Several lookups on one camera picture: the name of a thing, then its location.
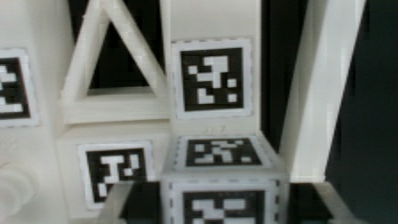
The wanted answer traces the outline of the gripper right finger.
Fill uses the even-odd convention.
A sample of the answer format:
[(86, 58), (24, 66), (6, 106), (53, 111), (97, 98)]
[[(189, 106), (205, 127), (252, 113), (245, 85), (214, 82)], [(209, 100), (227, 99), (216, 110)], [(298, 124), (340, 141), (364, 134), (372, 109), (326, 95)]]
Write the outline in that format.
[(321, 182), (314, 183), (312, 186), (332, 214), (326, 224), (369, 224), (355, 217), (332, 184), (328, 182)]

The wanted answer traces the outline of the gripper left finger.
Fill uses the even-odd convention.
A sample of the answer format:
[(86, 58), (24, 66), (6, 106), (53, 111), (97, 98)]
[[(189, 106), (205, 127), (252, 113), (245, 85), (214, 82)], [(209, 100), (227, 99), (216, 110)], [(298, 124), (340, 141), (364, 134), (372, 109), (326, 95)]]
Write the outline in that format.
[(124, 210), (131, 187), (131, 182), (117, 183), (111, 186), (102, 204), (102, 209), (95, 218), (95, 224), (125, 224), (125, 219), (120, 217), (120, 214)]

